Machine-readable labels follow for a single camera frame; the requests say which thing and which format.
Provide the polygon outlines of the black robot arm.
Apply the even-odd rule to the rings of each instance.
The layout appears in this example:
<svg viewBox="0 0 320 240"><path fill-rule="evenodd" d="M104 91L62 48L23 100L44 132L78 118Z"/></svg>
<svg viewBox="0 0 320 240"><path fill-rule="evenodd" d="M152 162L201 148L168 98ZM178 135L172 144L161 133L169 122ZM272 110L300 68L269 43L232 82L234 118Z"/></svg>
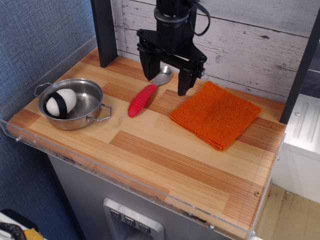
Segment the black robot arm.
<svg viewBox="0 0 320 240"><path fill-rule="evenodd" d="M145 77L154 79L160 73L162 62L179 69L179 96L186 95L205 72L207 57L195 46L193 38L203 36L209 28L196 32L197 11L211 17L195 0L158 0L154 9L156 30L137 31L137 47Z"/></svg>

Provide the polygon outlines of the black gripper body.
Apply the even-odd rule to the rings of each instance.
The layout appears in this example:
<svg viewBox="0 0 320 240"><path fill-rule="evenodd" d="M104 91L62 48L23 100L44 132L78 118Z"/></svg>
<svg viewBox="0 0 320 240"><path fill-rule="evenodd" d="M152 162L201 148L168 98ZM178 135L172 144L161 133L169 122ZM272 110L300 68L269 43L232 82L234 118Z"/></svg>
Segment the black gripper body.
<svg viewBox="0 0 320 240"><path fill-rule="evenodd" d="M177 69L191 66L197 70L198 78L204 75L204 63L207 56L194 44L194 36L202 36L208 28L197 33L196 20L187 18L181 21L165 22L157 20L156 30L139 29L137 49L139 52L150 53Z"/></svg>

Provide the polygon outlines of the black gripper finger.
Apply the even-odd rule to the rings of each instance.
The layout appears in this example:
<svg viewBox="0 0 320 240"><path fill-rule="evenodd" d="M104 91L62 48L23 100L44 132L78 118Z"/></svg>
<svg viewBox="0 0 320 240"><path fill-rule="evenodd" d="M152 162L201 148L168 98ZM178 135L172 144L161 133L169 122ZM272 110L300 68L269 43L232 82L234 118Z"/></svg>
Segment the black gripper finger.
<svg viewBox="0 0 320 240"><path fill-rule="evenodd" d="M160 73L160 60L155 54L140 52L140 62L144 76L148 81L154 79Z"/></svg>
<svg viewBox="0 0 320 240"><path fill-rule="evenodd" d="M181 68L178 74L178 95L185 96L187 91L194 87L197 78L198 72L194 67L186 66Z"/></svg>

